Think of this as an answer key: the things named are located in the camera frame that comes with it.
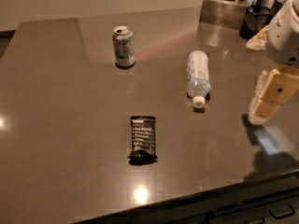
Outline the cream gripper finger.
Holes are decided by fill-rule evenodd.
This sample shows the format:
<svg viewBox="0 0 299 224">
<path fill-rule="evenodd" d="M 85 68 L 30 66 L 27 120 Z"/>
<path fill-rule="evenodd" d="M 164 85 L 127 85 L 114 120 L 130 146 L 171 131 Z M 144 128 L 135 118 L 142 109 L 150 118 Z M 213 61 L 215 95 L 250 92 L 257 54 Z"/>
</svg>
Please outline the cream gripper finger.
<svg viewBox="0 0 299 224">
<path fill-rule="evenodd" d="M 249 105 L 249 122 L 253 125 L 263 125 L 278 109 L 278 105 L 267 103 L 258 97 L 254 97 Z"/>
<path fill-rule="evenodd" d="M 270 74 L 269 71 L 263 70 L 261 72 L 261 74 L 259 75 L 256 87 L 255 87 L 255 95 L 257 97 L 262 97 L 263 96 L 263 93 L 264 93 L 264 90 L 265 90 L 265 87 L 266 87 L 266 83 L 267 83 L 267 80 L 269 78 L 269 74 Z"/>
</svg>

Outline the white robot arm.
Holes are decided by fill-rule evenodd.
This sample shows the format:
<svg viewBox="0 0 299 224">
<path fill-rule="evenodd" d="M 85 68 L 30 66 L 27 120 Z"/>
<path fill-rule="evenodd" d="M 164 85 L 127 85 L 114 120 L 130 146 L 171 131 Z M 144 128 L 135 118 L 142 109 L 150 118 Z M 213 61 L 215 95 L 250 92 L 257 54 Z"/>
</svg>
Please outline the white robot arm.
<svg viewBox="0 0 299 224">
<path fill-rule="evenodd" d="M 265 54 L 278 68 L 258 78 L 249 105 L 253 125 L 263 125 L 299 90 L 299 0 L 287 0 L 263 32 Z"/>
</svg>

